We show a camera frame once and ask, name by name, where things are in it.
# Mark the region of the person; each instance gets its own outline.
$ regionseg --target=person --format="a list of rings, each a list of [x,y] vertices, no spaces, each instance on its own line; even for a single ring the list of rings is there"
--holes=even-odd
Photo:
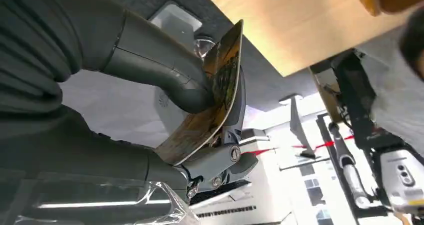
[[[375,91],[371,118],[424,157],[424,7],[407,24],[357,49]]]

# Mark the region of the wooden shelf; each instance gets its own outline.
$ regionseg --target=wooden shelf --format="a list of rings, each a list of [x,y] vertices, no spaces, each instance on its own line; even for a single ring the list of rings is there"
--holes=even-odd
[[[359,0],[212,0],[282,76],[403,24],[408,12],[373,17]]]

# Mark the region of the wooden board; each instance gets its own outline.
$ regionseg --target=wooden board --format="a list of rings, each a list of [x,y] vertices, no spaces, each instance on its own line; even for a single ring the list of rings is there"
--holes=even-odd
[[[154,151],[162,160],[179,165],[198,151],[221,129],[236,98],[240,74],[243,21],[230,29],[204,58],[215,105],[189,114],[182,124]]]
[[[287,76],[401,24],[408,12],[371,16],[359,0],[212,0]]]

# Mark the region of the bolt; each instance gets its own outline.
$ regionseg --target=bolt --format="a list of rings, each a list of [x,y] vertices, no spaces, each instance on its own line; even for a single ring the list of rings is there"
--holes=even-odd
[[[231,161],[237,162],[240,159],[240,154],[241,152],[239,146],[233,146],[230,151]]]
[[[192,199],[197,193],[198,193],[198,188],[194,187],[188,191],[187,198]]]
[[[223,179],[220,176],[217,176],[212,180],[212,187],[214,189],[217,189],[221,186],[222,183],[223,183]]]

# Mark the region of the clear plastic wrap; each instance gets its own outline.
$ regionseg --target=clear plastic wrap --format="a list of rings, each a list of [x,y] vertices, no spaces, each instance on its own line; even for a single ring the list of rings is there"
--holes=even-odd
[[[0,224],[198,225],[167,184],[89,176],[28,179],[0,169]]]

